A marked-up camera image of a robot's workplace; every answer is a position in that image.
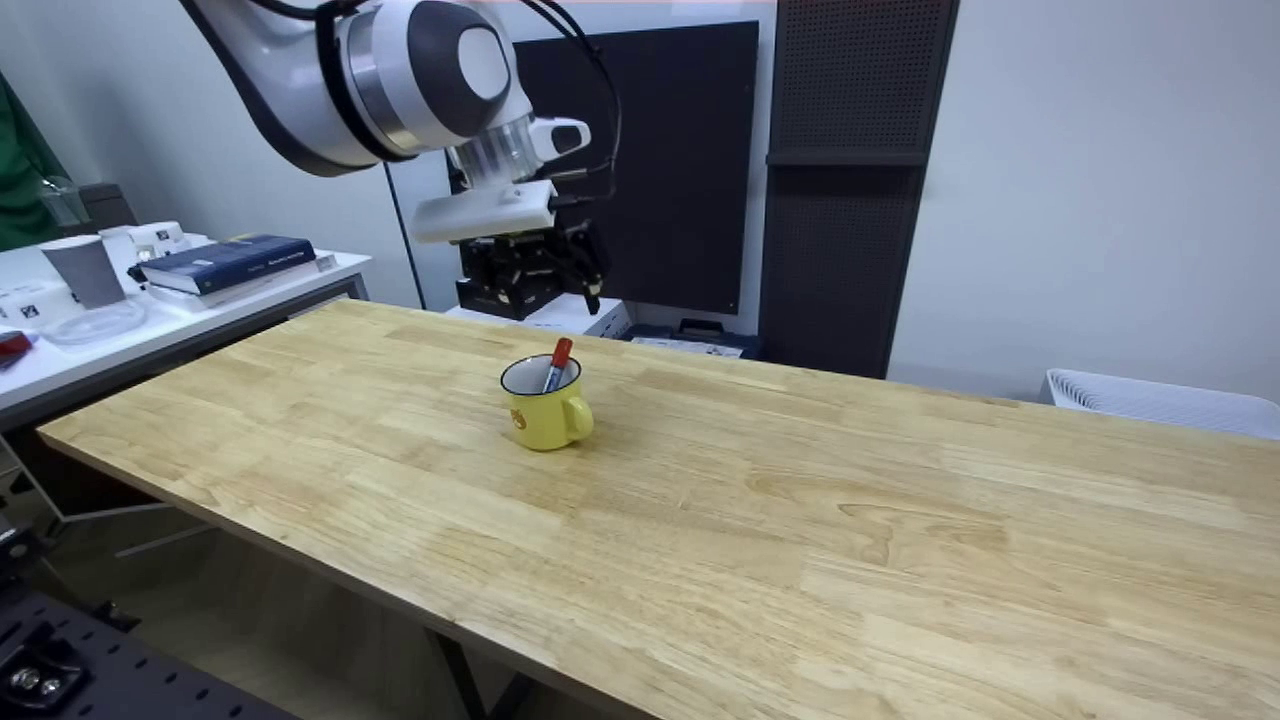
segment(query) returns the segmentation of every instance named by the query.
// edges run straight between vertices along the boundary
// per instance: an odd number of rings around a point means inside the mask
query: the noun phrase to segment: white container
[[[1280,405],[1264,395],[1155,383],[1131,376],[1053,367],[1043,395],[1058,409],[1131,414],[1171,427],[1280,438]]]

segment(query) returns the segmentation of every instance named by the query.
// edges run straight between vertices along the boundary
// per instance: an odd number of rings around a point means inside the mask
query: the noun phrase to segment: green object
[[[0,77],[0,250],[58,232],[41,205],[44,175],[64,175],[64,169]]]

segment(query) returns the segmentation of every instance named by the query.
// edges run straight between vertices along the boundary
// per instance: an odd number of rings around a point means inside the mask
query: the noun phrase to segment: mug handle
[[[581,395],[565,395],[570,438],[583,438],[596,427],[594,409]]]

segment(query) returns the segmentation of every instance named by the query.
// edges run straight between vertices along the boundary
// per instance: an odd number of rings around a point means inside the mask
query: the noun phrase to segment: white box
[[[734,346],[734,344],[682,340],[682,335],[631,335],[631,344],[674,346],[693,354],[737,354],[737,358],[746,354],[746,346]]]
[[[1259,395],[1242,395],[1242,390],[1053,367],[1043,376],[1043,395],[1058,409],[1076,409],[1076,413],[1103,413],[1103,414],[1131,414],[1131,418],[1196,427],[1196,430],[1280,438],[1280,405]]]

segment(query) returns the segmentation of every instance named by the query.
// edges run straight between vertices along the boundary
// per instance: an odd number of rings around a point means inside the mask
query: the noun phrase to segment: floor
[[[29,513],[41,514],[32,493],[7,496],[3,514]],[[464,715],[440,648],[416,618],[176,513],[64,528],[32,585],[73,586],[88,605],[114,600],[139,614],[134,634],[149,648],[293,715]],[[473,668],[493,687],[508,677],[493,657],[473,657]],[[636,720],[636,711],[532,687],[517,720]]]

